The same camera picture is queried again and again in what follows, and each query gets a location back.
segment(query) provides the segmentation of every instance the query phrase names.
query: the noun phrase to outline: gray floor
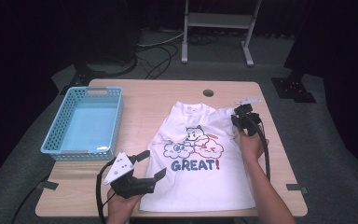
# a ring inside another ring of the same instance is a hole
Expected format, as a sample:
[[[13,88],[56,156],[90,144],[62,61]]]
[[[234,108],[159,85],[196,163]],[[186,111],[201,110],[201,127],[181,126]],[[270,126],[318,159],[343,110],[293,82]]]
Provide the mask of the gray floor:
[[[143,43],[156,43],[170,37],[146,32]],[[255,66],[247,67],[240,46],[242,39],[238,36],[219,36],[211,45],[189,46],[188,64],[181,64],[180,44],[177,42],[178,54],[158,79],[257,82],[265,95],[297,181],[309,189],[309,193],[304,195],[309,212],[304,217],[298,217],[297,222],[358,223],[358,160],[343,145],[326,108],[323,80],[309,75],[303,78],[303,84],[314,96],[316,104],[280,99],[270,79],[290,74],[291,71],[283,68],[283,64],[294,40],[254,36],[250,51]],[[173,47],[164,48],[174,52]],[[139,60],[134,70],[117,78],[143,79],[146,71],[168,56],[162,49],[151,49],[137,55],[147,61]],[[91,67],[109,72],[125,68],[112,64]],[[70,83],[74,74],[75,68],[71,65],[52,78],[61,90]],[[0,170],[0,223],[10,222],[22,199],[51,171],[54,161],[42,154],[39,148],[62,98],[58,95],[46,108]],[[25,202],[17,216],[18,223],[99,223],[97,218],[38,217],[34,209],[40,193],[37,189]],[[257,218],[246,220],[258,223]],[[236,223],[244,221],[237,218]]]

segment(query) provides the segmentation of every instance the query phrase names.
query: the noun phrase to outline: blue basket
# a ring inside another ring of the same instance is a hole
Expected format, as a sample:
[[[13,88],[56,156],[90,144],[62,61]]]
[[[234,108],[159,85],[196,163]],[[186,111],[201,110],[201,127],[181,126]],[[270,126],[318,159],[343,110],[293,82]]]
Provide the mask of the blue basket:
[[[41,147],[56,161],[114,158],[123,111],[121,87],[73,87]]]

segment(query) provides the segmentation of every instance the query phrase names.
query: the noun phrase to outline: metal shelf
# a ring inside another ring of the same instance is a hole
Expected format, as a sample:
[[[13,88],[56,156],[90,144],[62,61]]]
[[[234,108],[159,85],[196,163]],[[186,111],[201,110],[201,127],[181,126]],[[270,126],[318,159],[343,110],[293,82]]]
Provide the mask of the metal shelf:
[[[256,0],[253,15],[228,15],[215,13],[196,13],[188,11],[188,1],[186,0],[185,26],[182,42],[182,63],[187,63],[187,31],[189,26],[199,27],[220,27],[220,28],[236,28],[248,30],[246,39],[241,41],[241,47],[248,66],[253,66],[254,62],[249,51],[249,42],[255,27],[258,9],[260,9],[261,1]]]
[[[188,26],[249,29],[250,15],[188,13]]]

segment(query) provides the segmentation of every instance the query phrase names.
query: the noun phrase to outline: wooden table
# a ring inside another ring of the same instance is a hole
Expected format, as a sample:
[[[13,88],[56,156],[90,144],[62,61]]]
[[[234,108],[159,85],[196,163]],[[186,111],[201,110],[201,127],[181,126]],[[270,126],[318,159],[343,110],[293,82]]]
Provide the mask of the wooden table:
[[[266,137],[269,139],[271,183],[288,205],[295,217],[303,217],[308,209],[299,190],[288,190],[286,184],[296,184],[296,178],[283,145],[269,113],[268,106],[258,84],[254,82],[231,81],[183,81],[183,80],[131,80],[94,79],[91,86],[121,86],[123,88],[123,116],[121,120],[117,150],[129,156],[146,150],[150,140],[162,121],[169,115],[177,102],[185,104],[204,103],[213,108],[232,107],[247,97],[258,98],[254,103],[255,113],[263,120]],[[213,91],[212,97],[203,93]],[[264,157],[260,164],[265,167]],[[36,206],[40,217],[97,217],[95,200],[96,176],[107,161],[57,161],[49,181],[58,183],[55,190],[44,189]],[[145,176],[148,159],[135,163],[136,177]],[[103,186],[103,202],[109,186]],[[197,213],[156,213],[139,211],[135,207],[133,217],[252,217],[255,209],[197,212]]]

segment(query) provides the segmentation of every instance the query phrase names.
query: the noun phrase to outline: hand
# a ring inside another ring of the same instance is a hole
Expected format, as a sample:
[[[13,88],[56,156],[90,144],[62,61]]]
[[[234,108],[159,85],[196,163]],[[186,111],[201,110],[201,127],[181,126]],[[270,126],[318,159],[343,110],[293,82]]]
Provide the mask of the hand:
[[[109,199],[114,194],[112,189],[107,191],[107,198]],[[130,218],[133,208],[141,201],[144,195],[134,195],[125,199],[119,195],[113,196],[108,205],[108,219],[107,224],[125,224]]]
[[[260,136],[258,134],[249,136],[243,129],[238,129],[238,132],[240,135],[242,158],[247,162],[258,161],[258,158],[264,153],[264,147]]]

